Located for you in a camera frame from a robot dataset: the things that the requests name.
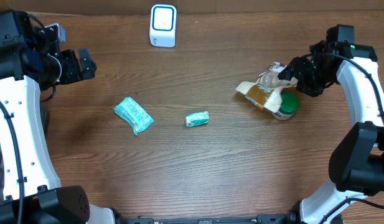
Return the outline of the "green lid jar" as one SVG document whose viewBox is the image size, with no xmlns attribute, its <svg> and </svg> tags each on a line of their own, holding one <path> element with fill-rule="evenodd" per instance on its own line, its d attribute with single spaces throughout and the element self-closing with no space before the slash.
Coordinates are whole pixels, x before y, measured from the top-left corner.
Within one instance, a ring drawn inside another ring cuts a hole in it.
<svg viewBox="0 0 384 224">
<path fill-rule="evenodd" d="M 272 115 L 281 121 L 290 119 L 300 107 L 300 101 L 296 94 L 286 92 L 281 94 L 281 105 L 277 112 Z"/>
</svg>

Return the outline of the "small teal tissue pack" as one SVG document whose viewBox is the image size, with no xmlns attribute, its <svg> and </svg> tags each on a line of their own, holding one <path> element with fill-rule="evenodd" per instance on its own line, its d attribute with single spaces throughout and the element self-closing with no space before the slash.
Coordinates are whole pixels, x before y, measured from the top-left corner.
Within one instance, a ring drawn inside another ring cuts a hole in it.
<svg viewBox="0 0 384 224">
<path fill-rule="evenodd" d="M 188 128 L 193 128 L 196 126 L 200 126 L 203 124 L 207 124 L 209 122 L 209 112 L 208 111 L 201 111 L 197 113 L 188 114 L 185 117 L 185 125 Z"/>
</svg>

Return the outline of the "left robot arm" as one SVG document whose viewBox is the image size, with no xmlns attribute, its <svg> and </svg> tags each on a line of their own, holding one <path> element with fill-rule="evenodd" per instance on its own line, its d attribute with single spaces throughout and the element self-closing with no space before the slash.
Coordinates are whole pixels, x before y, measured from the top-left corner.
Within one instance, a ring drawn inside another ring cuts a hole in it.
<svg viewBox="0 0 384 224">
<path fill-rule="evenodd" d="M 42 91 L 95 76 L 87 49 L 61 50 L 65 32 L 23 11 L 0 12 L 0 147 L 5 202 L 0 223 L 119 223 L 79 185 L 64 187 L 45 138 Z"/>
</svg>

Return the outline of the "brown beige snack pouch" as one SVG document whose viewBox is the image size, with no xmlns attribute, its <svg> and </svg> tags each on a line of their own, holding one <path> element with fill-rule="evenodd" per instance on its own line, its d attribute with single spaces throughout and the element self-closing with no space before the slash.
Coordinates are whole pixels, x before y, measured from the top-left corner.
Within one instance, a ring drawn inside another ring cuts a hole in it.
<svg viewBox="0 0 384 224">
<path fill-rule="evenodd" d="M 279 62 L 273 62 L 269 68 L 258 75 L 255 82 L 241 82 L 235 90 L 241 93 L 255 106 L 267 109 L 273 113 L 278 112 L 282 99 L 281 92 L 284 88 L 295 87 L 298 80 L 280 80 L 278 75 L 286 68 Z"/>
</svg>

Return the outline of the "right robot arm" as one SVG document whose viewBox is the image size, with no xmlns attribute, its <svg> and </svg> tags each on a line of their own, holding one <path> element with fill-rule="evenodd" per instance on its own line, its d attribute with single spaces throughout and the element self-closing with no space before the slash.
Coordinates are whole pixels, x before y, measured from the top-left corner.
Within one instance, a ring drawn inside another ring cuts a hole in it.
<svg viewBox="0 0 384 224">
<path fill-rule="evenodd" d="M 328 180 L 287 214 L 273 215 L 275 223 L 342 223 L 341 213 L 355 202 L 384 209 L 367 200 L 384 192 L 384 93 L 377 62 L 372 46 L 355 43 L 353 26 L 338 24 L 279 73 L 281 80 L 297 79 L 296 89 L 311 97 L 339 84 L 352 127 L 329 159 Z"/>
</svg>

